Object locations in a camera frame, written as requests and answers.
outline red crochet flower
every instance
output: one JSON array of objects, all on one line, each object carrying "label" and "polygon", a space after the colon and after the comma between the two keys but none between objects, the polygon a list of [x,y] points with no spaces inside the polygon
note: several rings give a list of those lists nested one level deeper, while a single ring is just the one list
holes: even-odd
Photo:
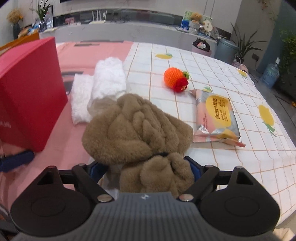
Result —
[{"label": "red crochet flower", "polygon": [[188,80],[186,77],[182,77],[176,81],[173,86],[173,90],[177,93],[184,91],[187,88]]}]

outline wet wipes package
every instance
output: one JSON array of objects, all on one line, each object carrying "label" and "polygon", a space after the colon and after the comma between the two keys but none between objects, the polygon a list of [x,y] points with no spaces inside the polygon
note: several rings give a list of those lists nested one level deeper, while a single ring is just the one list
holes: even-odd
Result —
[{"label": "wet wipes package", "polygon": [[191,90],[196,99],[196,125],[193,142],[219,141],[245,147],[231,106],[224,96],[210,91]]}]

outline yellow label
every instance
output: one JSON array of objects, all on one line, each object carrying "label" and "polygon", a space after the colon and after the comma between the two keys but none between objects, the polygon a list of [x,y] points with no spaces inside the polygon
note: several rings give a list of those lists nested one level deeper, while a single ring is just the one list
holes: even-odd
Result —
[{"label": "yellow label", "polygon": [[216,135],[216,137],[219,139],[228,138],[228,139],[238,140],[238,137],[236,136],[236,134],[229,129],[225,129],[221,134]]},{"label": "yellow label", "polygon": [[210,116],[223,127],[231,126],[228,102],[228,99],[218,95],[209,96],[205,102]]}]

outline green crochet leaf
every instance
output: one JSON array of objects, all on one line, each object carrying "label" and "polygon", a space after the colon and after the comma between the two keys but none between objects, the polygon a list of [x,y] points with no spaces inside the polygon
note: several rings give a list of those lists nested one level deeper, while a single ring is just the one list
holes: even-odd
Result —
[{"label": "green crochet leaf", "polygon": [[189,79],[189,73],[187,71],[183,71],[183,75],[186,77],[186,79]]}]

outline black plastic bag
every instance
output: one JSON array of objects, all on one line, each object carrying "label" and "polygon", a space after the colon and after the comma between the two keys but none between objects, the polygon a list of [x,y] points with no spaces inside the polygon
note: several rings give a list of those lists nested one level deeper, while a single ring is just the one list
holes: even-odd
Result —
[{"label": "black plastic bag", "polygon": [[[200,48],[200,45],[199,44],[205,44],[205,48]],[[205,40],[201,40],[199,38],[197,38],[193,43],[192,45],[196,48],[199,48],[199,49],[202,49],[206,52],[209,52],[210,51],[210,45],[205,41]]]}]

